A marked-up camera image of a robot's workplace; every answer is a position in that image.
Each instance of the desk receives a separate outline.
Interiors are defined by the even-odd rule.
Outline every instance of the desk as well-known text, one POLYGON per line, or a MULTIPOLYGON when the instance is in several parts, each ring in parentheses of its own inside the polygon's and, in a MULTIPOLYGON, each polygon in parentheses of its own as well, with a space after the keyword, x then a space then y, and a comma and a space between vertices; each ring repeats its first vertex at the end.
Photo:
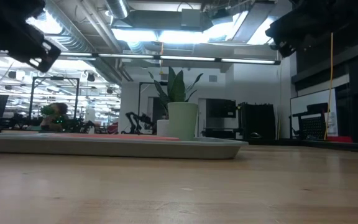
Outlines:
POLYGON ((358 153, 236 159, 0 154, 0 223, 358 223, 358 153))

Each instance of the white plant pot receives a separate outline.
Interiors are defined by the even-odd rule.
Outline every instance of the white plant pot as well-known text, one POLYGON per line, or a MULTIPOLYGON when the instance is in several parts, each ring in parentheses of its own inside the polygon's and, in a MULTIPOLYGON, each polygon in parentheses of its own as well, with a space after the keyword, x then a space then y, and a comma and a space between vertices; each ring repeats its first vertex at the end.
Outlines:
POLYGON ((168 104, 170 137, 192 141, 196 129, 198 105, 187 102, 168 104))
POLYGON ((162 119, 157 121, 157 135, 158 136, 164 136, 164 137, 170 137, 168 132, 168 125, 169 120, 162 119))

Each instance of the person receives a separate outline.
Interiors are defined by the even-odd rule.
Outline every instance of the person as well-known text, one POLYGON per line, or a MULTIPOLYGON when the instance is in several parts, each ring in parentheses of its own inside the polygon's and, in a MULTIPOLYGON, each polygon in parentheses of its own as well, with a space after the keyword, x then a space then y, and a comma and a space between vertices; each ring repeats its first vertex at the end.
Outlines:
POLYGON ((52 103, 49 105, 53 111, 54 114, 48 115, 46 118, 44 118, 41 122, 41 127, 46 127, 48 131, 63 131, 62 124, 56 124, 54 121, 58 118, 66 117, 67 114, 67 104, 65 103, 52 103))

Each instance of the gray tray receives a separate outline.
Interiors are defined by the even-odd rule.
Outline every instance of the gray tray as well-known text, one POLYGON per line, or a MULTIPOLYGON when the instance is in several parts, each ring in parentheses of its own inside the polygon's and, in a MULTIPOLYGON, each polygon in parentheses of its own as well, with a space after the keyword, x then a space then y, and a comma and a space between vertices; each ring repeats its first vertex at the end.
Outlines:
POLYGON ((0 152, 84 156, 231 159, 248 142, 215 138, 194 141, 71 138, 54 134, 0 134, 0 152))

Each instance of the table surface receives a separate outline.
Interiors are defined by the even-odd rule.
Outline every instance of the table surface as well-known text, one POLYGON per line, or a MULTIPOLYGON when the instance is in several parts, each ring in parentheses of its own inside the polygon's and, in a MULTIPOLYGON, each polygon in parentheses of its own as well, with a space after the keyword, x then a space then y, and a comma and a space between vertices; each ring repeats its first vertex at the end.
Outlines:
POLYGON ((358 223, 358 153, 234 160, 0 154, 0 223, 358 223))

